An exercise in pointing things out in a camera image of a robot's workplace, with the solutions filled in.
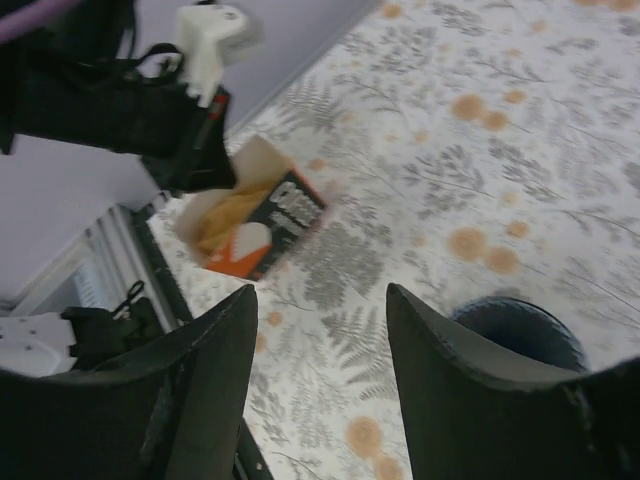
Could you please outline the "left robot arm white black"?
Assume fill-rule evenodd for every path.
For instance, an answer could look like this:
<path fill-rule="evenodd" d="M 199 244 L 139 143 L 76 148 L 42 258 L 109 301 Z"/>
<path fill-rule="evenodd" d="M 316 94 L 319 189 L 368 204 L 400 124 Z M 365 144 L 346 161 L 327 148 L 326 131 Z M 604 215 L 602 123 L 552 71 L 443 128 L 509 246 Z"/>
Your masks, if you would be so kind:
<path fill-rule="evenodd" d="M 137 54 L 132 1 L 1 5 L 1 151 L 18 135 L 135 155 L 164 196 L 234 187 L 224 145 L 229 49 L 260 30 L 235 6 L 197 1 L 175 36 Z M 1 366 L 31 377 L 86 370 L 177 318 L 152 275 L 147 211 L 113 206 L 1 317 Z"/>

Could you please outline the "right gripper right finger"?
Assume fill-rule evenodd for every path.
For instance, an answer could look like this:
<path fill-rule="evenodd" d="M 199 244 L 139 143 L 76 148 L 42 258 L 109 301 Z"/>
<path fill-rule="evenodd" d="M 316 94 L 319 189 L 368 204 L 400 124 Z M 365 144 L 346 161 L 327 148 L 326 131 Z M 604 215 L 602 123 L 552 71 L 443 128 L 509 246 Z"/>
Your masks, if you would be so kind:
<path fill-rule="evenodd" d="M 398 284 L 386 319 L 417 479 L 635 479 L 639 362 L 573 372 L 508 350 Z"/>

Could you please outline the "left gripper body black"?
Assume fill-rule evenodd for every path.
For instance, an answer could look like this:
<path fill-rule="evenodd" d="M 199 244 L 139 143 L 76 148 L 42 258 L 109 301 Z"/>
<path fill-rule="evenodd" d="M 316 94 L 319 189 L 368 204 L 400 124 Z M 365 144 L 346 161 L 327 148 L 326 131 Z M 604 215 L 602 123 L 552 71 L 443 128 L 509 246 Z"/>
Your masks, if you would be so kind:
<path fill-rule="evenodd" d="M 72 61 L 22 44 L 1 48 L 1 152 L 18 135 L 85 145 L 188 165 L 227 159 L 228 93 L 201 103 L 180 67 L 146 77 L 140 60 Z"/>

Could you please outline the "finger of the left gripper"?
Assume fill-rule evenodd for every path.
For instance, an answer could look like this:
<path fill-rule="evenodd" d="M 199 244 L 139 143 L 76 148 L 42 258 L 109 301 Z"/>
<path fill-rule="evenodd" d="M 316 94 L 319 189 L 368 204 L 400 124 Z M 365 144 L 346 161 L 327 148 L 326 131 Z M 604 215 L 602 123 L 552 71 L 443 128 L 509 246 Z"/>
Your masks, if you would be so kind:
<path fill-rule="evenodd" d="M 224 140 L 229 103 L 229 99 L 213 99 L 207 108 L 199 108 L 170 155 L 140 157 L 161 190 L 181 195 L 236 185 Z"/>

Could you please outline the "blue plastic cone dripper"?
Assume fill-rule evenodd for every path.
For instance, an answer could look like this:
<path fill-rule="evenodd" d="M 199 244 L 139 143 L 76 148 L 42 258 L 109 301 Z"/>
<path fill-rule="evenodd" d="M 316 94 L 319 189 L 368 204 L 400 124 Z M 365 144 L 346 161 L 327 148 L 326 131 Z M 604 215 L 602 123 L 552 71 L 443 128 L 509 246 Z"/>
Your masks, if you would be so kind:
<path fill-rule="evenodd" d="M 581 342 L 559 319 L 530 302 L 486 296 L 462 304 L 450 319 L 517 354 L 573 372 L 589 363 Z"/>

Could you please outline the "coffee paper filter box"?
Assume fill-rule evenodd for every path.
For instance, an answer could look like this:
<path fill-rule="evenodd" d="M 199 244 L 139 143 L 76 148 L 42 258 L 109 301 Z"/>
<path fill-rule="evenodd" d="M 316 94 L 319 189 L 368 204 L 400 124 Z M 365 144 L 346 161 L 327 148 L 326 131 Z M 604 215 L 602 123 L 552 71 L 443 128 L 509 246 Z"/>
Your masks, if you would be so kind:
<path fill-rule="evenodd" d="M 258 281 L 318 223 L 327 203 L 294 163 L 261 136 L 251 137 L 231 163 L 238 176 L 236 187 L 192 196 L 178 215 L 174 232 L 199 267 Z M 195 246 L 195 235 L 205 212 L 233 193 L 268 181 L 276 182 L 273 190 L 232 229 L 221 248 L 203 255 Z"/>

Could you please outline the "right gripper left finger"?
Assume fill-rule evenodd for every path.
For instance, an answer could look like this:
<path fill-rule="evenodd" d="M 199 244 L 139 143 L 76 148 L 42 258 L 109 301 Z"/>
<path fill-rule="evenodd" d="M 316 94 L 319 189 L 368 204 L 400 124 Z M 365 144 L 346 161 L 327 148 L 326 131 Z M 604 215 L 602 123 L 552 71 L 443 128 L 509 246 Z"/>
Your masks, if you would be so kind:
<path fill-rule="evenodd" d="M 228 479 L 257 335 L 246 285 L 88 371 L 1 375 L 5 479 Z"/>

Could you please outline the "brown paper coffee filter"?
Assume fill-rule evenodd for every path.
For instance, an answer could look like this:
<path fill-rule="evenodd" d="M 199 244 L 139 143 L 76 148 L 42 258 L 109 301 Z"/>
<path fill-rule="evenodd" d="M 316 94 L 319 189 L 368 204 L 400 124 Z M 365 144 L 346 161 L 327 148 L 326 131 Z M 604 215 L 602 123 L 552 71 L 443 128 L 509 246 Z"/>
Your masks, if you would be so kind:
<path fill-rule="evenodd" d="M 275 187 L 275 181 L 262 182 L 225 197 L 201 217 L 195 246 L 211 255 L 229 239 L 232 229 L 242 223 Z"/>

